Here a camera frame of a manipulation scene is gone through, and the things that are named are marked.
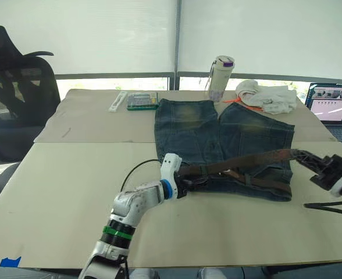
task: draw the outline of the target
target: white water bottle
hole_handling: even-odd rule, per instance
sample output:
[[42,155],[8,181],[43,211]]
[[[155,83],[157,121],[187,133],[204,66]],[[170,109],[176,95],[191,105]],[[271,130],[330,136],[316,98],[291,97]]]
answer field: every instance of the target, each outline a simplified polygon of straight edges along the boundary
[[212,63],[210,70],[210,86],[208,98],[214,102],[220,102],[223,98],[225,88],[235,64],[234,59],[229,56],[220,55]]

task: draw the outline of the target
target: denim shorts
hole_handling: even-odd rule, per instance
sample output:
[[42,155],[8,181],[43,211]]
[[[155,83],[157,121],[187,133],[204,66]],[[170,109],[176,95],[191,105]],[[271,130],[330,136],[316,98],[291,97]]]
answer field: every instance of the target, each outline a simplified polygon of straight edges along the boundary
[[[176,153],[187,164],[211,164],[233,157],[291,148],[294,126],[265,117],[233,103],[218,117],[212,101],[176,102],[162,99],[155,114],[158,159]],[[229,192],[290,201],[291,194],[250,183],[250,177],[290,184],[288,161],[267,166],[239,168],[246,183],[214,174],[194,191]]]

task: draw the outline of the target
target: laptop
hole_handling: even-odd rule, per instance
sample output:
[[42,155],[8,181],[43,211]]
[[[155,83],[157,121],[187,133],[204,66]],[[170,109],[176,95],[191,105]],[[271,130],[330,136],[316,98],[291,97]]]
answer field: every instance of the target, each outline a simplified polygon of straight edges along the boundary
[[311,83],[305,105],[342,142],[342,84]]

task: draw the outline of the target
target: white towel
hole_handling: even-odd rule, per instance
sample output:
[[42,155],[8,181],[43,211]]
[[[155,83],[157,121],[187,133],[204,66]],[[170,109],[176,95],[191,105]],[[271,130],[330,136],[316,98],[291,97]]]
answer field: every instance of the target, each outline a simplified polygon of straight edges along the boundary
[[256,80],[244,80],[236,88],[239,96],[248,106],[259,106],[264,112],[276,115],[290,112],[297,107],[296,90],[285,86],[260,86]]

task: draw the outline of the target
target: blue ring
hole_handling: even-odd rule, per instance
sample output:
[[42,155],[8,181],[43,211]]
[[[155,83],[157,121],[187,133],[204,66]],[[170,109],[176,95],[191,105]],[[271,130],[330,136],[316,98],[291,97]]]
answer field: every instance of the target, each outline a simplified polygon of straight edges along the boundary
[[164,181],[167,185],[167,191],[169,193],[167,199],[172,198],[172,187],[171,187],[170,182],[168,182],[168,180],[166,180],[166,179],[162,179],[162,181]]

